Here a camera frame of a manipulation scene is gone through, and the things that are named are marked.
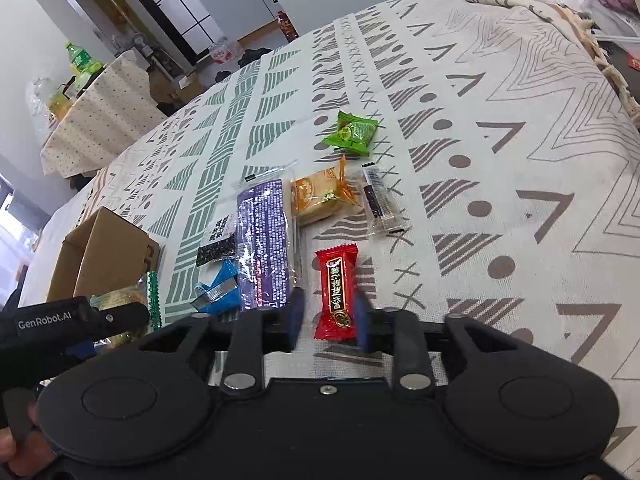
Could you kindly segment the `left hand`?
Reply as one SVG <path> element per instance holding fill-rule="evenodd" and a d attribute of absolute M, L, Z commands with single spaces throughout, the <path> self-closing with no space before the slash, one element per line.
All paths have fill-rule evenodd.
<path fill-rule="evenodd" d="M 1 469 L 13 479 L 26 479 L 46 469 L 56 456 L 49 443 L 37 428 L 37 407 L 29 404 L 27 414 L 32 431 L 22 443 L 15 440 L 9 427 L 1 429 Z"/>

